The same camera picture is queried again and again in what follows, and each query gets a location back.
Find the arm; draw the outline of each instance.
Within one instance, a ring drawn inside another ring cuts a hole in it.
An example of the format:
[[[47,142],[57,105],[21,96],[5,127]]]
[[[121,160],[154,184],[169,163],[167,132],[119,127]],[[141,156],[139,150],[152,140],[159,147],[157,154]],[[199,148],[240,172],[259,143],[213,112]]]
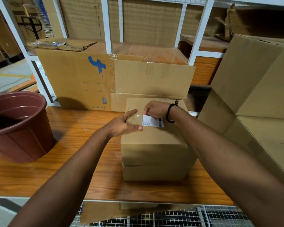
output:
[[[69,227],[87,192],[102,151],[110,138],[140,131],[126,119],[137,110],[114,118],[86,143],[29,199],[9,227]]]
[[[166,117],[169,103],[152,101],[143,114]],[[169,117],[212,179],[256,226],[284,226],[284,184],[241,147],[172,106]]]

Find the hand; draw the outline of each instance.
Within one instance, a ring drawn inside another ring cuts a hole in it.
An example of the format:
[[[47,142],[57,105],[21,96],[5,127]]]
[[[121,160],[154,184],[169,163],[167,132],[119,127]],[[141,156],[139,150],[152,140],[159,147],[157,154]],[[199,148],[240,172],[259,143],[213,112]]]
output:
[[[129,132],[141,131],[142,126],[126,123],[127,118],[132,114],[135,114],[137,111],[138,111],[137,109],[134,109],[125,112],[123,115],[114,118],[108,124],[106,124],[103,128],[107,129],[110,138],[122,135],[125,131]]]
[[[165,118],[169,105],[170,103],[153,100],[145,106],[143,115],[149,114],[155,118]]]

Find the white metal shelf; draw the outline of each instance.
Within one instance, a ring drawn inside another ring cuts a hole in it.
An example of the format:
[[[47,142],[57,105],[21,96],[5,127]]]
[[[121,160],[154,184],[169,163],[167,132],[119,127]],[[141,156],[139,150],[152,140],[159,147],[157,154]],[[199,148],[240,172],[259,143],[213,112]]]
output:
[[[201,20],[198,26],[197,34],[193,43],[193,48],[191,50],[191,54],[189,57],[188,64],[194,65],[197,56],[202,57],[216,57],[222,58],[223,53],[216,53],[216,52],[207,52],[207,51],[199,51],[199,47],[201,44],[201,40],[208,22],[209,15],[211,13],[212,7],[228,7],[231,3],[236,3],[237,5],[270,5],[270,6],[279,6],[284,7],[284,0],[151,0],[151,1],[162,1],[162,2],[170,2],[170,3],[180,3],[182,4],[182,11],[180,15],[180,20],[178,24],[178,31],[177,36],[175,39],[175,47],[178,46],[178,42],[180,39],[180,34],[182,31],[182,24],[185,17],[185,10],[187,4],[191,5],[203,5],[203,13],[201,16]],[[105,42],[106,42],[106,52],[108,54],[111,53],[111,36],[110,36],[110,25],[109,25],[109,9],[107,0],[101,0],[102,2],[102,14],[103,14],[103,22],[104,22],[104,34],[105,34]],[[64,38],[68,37],[67,30],[64,23],[64,18],[62,15],[61,7],[59,0],[53,0],[54,7],[57,12],[57,16],[59,19],[60,27]],[[120,29],[120,42],[124,41],[124,34],[123,34],[123,7],[122,7],[122,0],[118,0],[119,3],[119,29]],[[37,85],[41,94],[43,94],[47,100],[49,106],[59,106],[58,102],[55,102],[54,99],[50,96],[48,91],[49,84],[46,84],[40,75],[38,67],[36,66],[35,62],[39,61],[37,56],[32,56],[27,52],[27,44],[23,38],[21,30],[15,21],[13,13],[9,8],[9,4],[7,0],[0,0],[0,9],[8,23],[24,57],[28,61],[30,68],[36,78]]]

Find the white label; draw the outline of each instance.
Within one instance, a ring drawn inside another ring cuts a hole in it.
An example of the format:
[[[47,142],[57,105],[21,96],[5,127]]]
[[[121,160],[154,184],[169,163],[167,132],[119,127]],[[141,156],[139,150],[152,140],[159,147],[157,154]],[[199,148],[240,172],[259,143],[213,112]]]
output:
[[[158,118],[158,119],[154,119],[151,116],[145,116],[143,115],[143,122],[142,122],[143,126],[156,126],[156,127],[164,127],[163,124],[163,119]]]

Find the forearm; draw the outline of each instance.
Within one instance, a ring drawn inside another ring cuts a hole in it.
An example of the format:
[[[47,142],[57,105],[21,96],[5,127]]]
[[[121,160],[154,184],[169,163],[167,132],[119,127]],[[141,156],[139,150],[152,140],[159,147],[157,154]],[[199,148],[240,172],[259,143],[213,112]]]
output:
[[[70,226],[91,182],[104,147],[109,141],[101,128],[30,198],[12,226]]]
[[[212,179],[249,216],[254,224],[277,226],[284,218],[284,184],[249,153],[216,133],[183,109],[173,106],[170,117],[194,148]],[[280,214],[272,214],[282,207]]]

